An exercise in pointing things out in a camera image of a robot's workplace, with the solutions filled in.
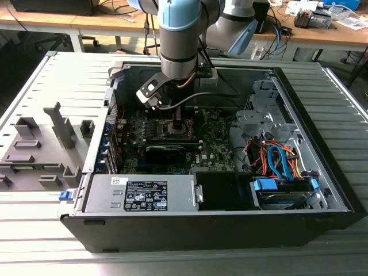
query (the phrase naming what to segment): office chair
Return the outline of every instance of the office chair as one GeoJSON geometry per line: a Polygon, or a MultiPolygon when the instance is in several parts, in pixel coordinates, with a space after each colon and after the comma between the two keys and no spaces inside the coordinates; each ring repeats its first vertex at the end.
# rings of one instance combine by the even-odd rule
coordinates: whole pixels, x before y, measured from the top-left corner
{"type": "MultiPolygon", "coordinates": [[[[96,40],[96,38],[93,37],[93,36],[82,36],[82,39],[93,40],[93,45],[95,47],[99,46],[98,40],[96,40]]],[[[34,43],[34,49],[36,50],[36,52],[42,52],[43,50],[45,50],[45,48],[42,46],[42,44],[48,43],[48,42],[55,42],[51,46],[50,51],[55,51],[61,43],[63,43],[64,47],[66,47],[68,45],[72,45],[69,35],[64,34],[64,33],[55,33],[55,36],[53,36],[53,37],[36,41],[34,43]]]]}

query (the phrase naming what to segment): warning label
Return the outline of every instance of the warning label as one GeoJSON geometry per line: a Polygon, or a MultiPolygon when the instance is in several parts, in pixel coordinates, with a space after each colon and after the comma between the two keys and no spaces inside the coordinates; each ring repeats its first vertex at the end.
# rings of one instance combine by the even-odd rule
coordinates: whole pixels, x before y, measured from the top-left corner
{"type": "Polygon", "coordinates": [[[129,181],[126,183],[124,209],[130,211],[167,211],[166,181],[129,181]]]}

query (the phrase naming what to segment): slotted metal surface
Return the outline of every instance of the slotted metal surface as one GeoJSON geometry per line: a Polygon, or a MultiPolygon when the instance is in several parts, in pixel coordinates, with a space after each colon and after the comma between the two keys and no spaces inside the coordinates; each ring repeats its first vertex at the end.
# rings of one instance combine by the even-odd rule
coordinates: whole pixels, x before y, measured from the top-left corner
{"type": "MultiPolygon", "coordinates": [[[[72,124],[94,118],[109,87],[108,68],[113,61],[122,59],[137,57],[92,53],[57,53],[46,57],[21,91],[23,97],[18,96],[0,119],[0,156],[14,138],[16,130],[12,124],[16,119],[33,116],[38,124],[51,124],[42,107],[55,101],[60,101],[62,115],[69,116],[72,124]]],[[[333,82],[333,77],[315,63],[228,59],[214,59],[214,63],[282,68],[359,198],[368,206],[367,118],[354,99],[333,82]]],[[[57,197],[57,192],[0,193],[1,274],[64,275],[66,271],[85,275],[368,273],[367,219],[349,229],[330,231],[303,248],[91,254],[59,223],[60,208],[67,207],[60,206],[57,197]]]]}

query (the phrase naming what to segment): motherboard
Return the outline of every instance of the motherboard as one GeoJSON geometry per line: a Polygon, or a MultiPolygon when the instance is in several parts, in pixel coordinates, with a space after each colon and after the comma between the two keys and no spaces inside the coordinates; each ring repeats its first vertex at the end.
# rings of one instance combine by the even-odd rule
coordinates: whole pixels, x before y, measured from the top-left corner
{"type": "Polygon", "coordinates": [[[229,117],[220,109],[196,109],[177,122],[150,118],[145,111],[127,115],[120,140],[121,174],[193,174],[234,171],[227,142],[229,117]]]}

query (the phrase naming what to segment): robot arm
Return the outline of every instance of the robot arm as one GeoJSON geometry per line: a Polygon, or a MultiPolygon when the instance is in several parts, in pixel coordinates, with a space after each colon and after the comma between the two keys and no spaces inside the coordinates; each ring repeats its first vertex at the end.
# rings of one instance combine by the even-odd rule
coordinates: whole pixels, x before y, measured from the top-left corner
{"type": "Polygon", "coordinates": [[[241,54],[254,34],[252,0],[129,0],[145,13],[157,14],[160,25],[161,73],[137,92],[146,106],[161,104],[156,92],[168,82],[183,82],[197,69],[198,37],[206,45],[241,54]]]}

